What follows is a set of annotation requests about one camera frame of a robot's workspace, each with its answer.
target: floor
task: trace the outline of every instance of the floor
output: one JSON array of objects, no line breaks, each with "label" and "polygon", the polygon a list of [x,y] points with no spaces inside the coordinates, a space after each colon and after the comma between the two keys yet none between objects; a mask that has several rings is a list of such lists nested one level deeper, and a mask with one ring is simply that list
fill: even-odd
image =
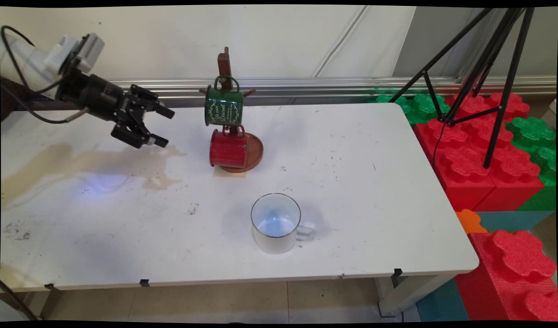
[{"label": "floor", "polygon": [[[545,220],[535,225],[530,232],[538,237],[543,244],[543,253],[550,257],[558,266],[556,257],[556,212],[548,216]],[[554,272],[552,277],[554,285],[558,287],[558,270]]]},{"label": "floor", "polygon": [[416,307],[381,318],[374,279],[62,291],[47,320],[188,323],[420,322]]}]

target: tripod leg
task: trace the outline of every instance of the tripod leg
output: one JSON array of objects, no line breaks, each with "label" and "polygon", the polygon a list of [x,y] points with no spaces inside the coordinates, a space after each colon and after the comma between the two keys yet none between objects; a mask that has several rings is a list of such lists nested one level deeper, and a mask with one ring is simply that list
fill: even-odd
[{"label": "tripod leg", "polygon": [[[514,27],[514,23],[518,20],[520,15],[522,15],[522,12],[524,12],[524,11],[521,10],[518,13],[518,15],[516,16],[516,19],[514,19],[514,22],[506,29],[506,32],[505,32],[506,35],[510,34],[510,31],[512,31],[512,27]],[[491,67],[493,66],[493,63],[495,62],[495,60],[497,58],[497,55],[499,55],[499,52],[502,50],[503,44],[506,43],[506,39],[507,39],[507,37],[503,38],[503,40],[501,41],[498,48],[496,48],[494,50],[493,54],[491,55],[489,63],[487,64],[487,66],[485,66],[485,71],[483,71],[483,75],[481,76],[481,79],[479,79],[479,82],[477,82],[477,85],[476,85],[475,89],[473,89],[473,97],[477,97],[477,95],[479,94],[479,91],[481,90],[481,87],[483,86],[483,83],[485,82],[485,79],[487,79],[487,75],[489,75],[489,71],[491,70]]]},{"label": "tripod leg", "polygon": [[461,91],[459,91],[459,94],[457,95],[455,102],[453,103],[451,109],[447,113],[446,118],[448,120],[453,120],[455,118],[457,109],[461,106],[466,95],[473,87],[475,80],[477,80],[477,78],[481,74],[481,70],[483,69],[483,67],[487,65],[489,61],[489,56],[493,54],[493,50],[501,42],[502,37],[503,38],[507,37],[507,35],[504,32],[507,30],[507,27],[509,25],[512,25],[515,22],[514,19],[517,17],[517,13],[519,10],[520,10],[519,8],[507,9],[506,14],[504,15],[504,17],[502,17],[502,20],[497,26],[497,29],[491,36],[491,39],[489,39],[487,46],[485,46],[485,49],[481,53],[479,60],[477,60],[477,63],[475,63],[475,66],[472,69],[470,75],[467,77],[465,83],[463,83],[463,87],[461,88]]},{"label": "tripod leg", "polygon": [[439,59],[441,59],[441,57],[452,48],[452,46],[455,46],[455,44],[459,42],[459,40],[464,37],[467,32],[470,31],[475,25],[477,25],[477,23],[479,23],[479,21],[481,21],[490,11],[491,8],[484,8],[479,14],[477,14],[477,16],[475,16],[475,18],[471,20],[471,22],[467,24],[462,29],[462,31],[459,32],[458,35],[456,35],[451,41],[449,41],[449,43],[443,49],[441,49],[441,51],[436,56],[434,56],[433,59],[431,59],[430,62],[425,65],[425,67],[423,67],[418,73],[416,73],[416,75],[412,79],[410,79],[410,81],[408,81],[408,83],[404,85],[404,87],[402,87],[402,89],[400,89],[400,91],[397,92],[397,94],[394,95],[394,97],[392,97],[389,102],[395,102],[400,96],[402,96],[404,92],[412,87],[412,85],[423,76],[423,71],[428,71],[435,63],[437,63]]},{"label": "tripod leg", "polygon": [[507,73],[506,85],[502,93],[502,101],[500,102],[499,110],[497,111],[496,122],[493,125],[491,139],[489,140],[489,147],[487,148],[487,153],[485,154],[485,162],[483,162],[484,168],[488,168],[491,164],[491,158],[496,147],[499,130],[502,128],[503,117],[504,114],[506,114],[507,102],[510,99],[512,85],[514,85],[514,77],[516,77],[518,64],[520,64],[522,49],[524,49],[526,36],[528,36],[528,30],[530,28],[530,23],[532,22],[533,10],[534,8],[526,8],[524,20],[522,21],[522,26],[520,27],[520,34],[518,35],[518,41],[516,42],[516,49],[514,50],[514,56],[512,56],[512,63],[510,64],[510,71]]}]

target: wooden base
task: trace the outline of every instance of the wooden base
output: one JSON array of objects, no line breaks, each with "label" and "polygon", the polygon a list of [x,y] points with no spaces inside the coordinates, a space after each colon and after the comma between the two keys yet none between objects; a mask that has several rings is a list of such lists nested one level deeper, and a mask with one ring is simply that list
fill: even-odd
[{"label": "wooden base", "polygon": [[246,133],[249,135],[246,151],[246,167],[241,168],[229,168],[228,166],[220,166],[224,171],[231,172],[233,174],[239,174],[242,172],[247,172],[255,168],[262,160],[262,153],[264,147],[262,146],[262,141],[252,133]]}]

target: black cable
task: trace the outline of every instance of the black cable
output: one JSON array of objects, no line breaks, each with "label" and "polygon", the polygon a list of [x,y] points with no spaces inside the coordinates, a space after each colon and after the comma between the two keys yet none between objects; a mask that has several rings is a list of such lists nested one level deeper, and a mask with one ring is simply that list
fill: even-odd
[{"label": "black cable", "polygon": [[30,114],[32,114],[33,116],[35,116],[35,118],[44,121],[46,123],[50,123],[50,124],[62,124],[62,123],[68,123],[67,119],[61,120],[61,121],[52,121],[52,120],[48,120],[47,118],[42,118],[42,116],[36,114],[33,110],[31,110],[31,108],[29,108],[29,106],[27,106],[25,104],[25,102],[23,102],[21,99],[19,99],[19,97],[17,95],[14,94],[14,92],[12,92],[10,89],[8,89],[8,87],[6,87],[3,84],[0,84],[1,88],[4,89],[5,91],[7,91],[12,97],[14,97],[14,99],[19,102],[20,105],[22,105],[23,108],[25,108],[28,112],[30,112]]},{"label": "black cable", "polygon": [[30,309],[22,301],[20,301],[20,299],[12,291],[12,289],[10,289],[10,287],[8,287],[8,285],[4,284],[4,282],[2,282],[1,279],[0,279],[0,288],[1,288],[2,291],[4,291],[6,294],[8,294],[12,298],[12,300],[16,303],[16,305],[18,305],[20,310],[22,310],[22,312],[26,314],[28,319],[30,319],[32,321],[37,321],[38,320],[37,317],[34,315],[34,313],[32,313],[32,311],[30,311]]},{"label": "black cable", "polygon": [[[25,88],[27,88],[28,90],[30,89],[30,87],[27,85],[26,79],[22,74],[22,71],[20,70],[19,66],[18,66],[18,62],[16,61],[16,58],[14,56],[14,53],[12,52],[11,48],[10,48],[10,44],[8,43],[8,39],[5,36],[5,30],[10,30],[14,33],[16,33],[17,35],[21,36],[27,43],[29,43],[31,46],[34,46],[34,44],[30,41],[30,39],[28,39],[25,35],[23,35],[20,31],[18,31],[17,29],[14,29],[14,27],[8,26],[8,25],[3,25],[1,27],[1,40],[4,43],[5,49],[8,51],[8,54],[10,55],[10,59],[12,60],[12,64],[14,64],[14,67],[16,69],[16,72],[18,73],[20,79],[22,80],[22,83],[24,85]],[[58,81],[52,83],[51,85],[45,87],[44,89],[38,90],[38,91],[34,91],[35,93],[44,93],[54,87],[56,87],[57,85],[59,85],[60,83],[62,83],[62,81],[64,81],[64,79],[66,79],[68,77],[68,75],[65,75],[64,77],[62,77],[61,79],[59,79]],[[42,116],[36,114],[33,110],[31,110],[22,100],[19,99],[18,96],[16,96],[14,94],[14,92],[12,92],[10,89],[8,89],[8,87],[1,85],[1,87],[6,90],[12,97],[14,97],[14,99],[19,102],[20,105],[22,105],[30,114],[32,114],[35,118],[44,121],[46,123],[50,123],[50,124],[62,124],[62,123],[68,123],[67,119],[61,120],[61,121],[54,121],[54,120],[48,120],[47,118],[43,118]]]},{"label": "black cable", "polygon": [[[16,61],[16,57],[14,56],[14,53],[12,52],[11,48],[10,48],[10,44],[8,43],[8,38],[5,36],[5,30],[10,30],[14,33],[16,33],[17,35],[21,36],[27,43],[29,43],[31,46],[34,46],[34,44],[30,41],[30,39],[28,39],[25,35],[23,35],[20,31],[18,31],[17,29],[14,29],[14,27],[8,26],[8,25],[3,25],[1,27],[1,40],[4,42],[4,46],[5,49],[8,51],[8,54],[10,54],[10,59],[12,60],[12,63],[14,64],[14,67],[16,69],[16,72],[18,73],[18,75],[20,76],[20,79],[22,80],[23,85],[27,88],[30,89],[30,87],[27,85],[27,81],[25,79],[25,77],[22,74],[22,71],[19,68],[18,62]],[[59,79],[58,81],[52,83],[51,85],[45,87],[44,89],[38,90],[38,91],[34,91],[35,93],[44,93],[50,89],[52,89],[53,87],[56,87],[56,85],[59,85],[62,81],[64,81],[64,79],[66,79],[68,75],[65,75],[64,77],[62,77],[61,79]]]},{"label": "black cable", "polygon": [[437,144],[435,145],[435,150],[433,151],[433,168],[435,168],[435,156],[437,155],[437,147],[439,146],[439,143],[441,142],[441,138],[443,137],[443,131],[445,130],[445,125],[447,124],[447,118],[445,118],[445,122],[443,123],[443,127],[441,128],[441,134],[439,135],[439,140],[437,141]]},{"label": "black cable", "polygon": [[[467,101],[462,104],[460,107],[463,108],[470,100],[471,100],[471,96],[469,96],[469,98],[467,99]],[[441,133],[439,135],[439,140],[437,140],[437,144],[435,145],[435,150],[433,151],[433,162],[431,163],[433,168],[435,168],[435,156],[437,156],[437,147],[439,146],[439,143],[441,143],[441,138],[443,137],[443,131],[445,130],[445,125],[447,124],[447,118],[445,117],[445,122],[443,123],[443,127],[441,128]]]}]

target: table leg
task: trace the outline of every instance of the table leg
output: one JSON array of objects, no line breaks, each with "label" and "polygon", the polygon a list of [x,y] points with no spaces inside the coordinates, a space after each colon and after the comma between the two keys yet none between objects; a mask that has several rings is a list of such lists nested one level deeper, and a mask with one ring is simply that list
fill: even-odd
[{"label": "table leg", "polygon": [[433,290],[448,282],[455,274],[439,274],[437,276],[408,276],[396,288],[383,290],[378,306],[382,316],[397,316],[401,311],[419,301]]}]

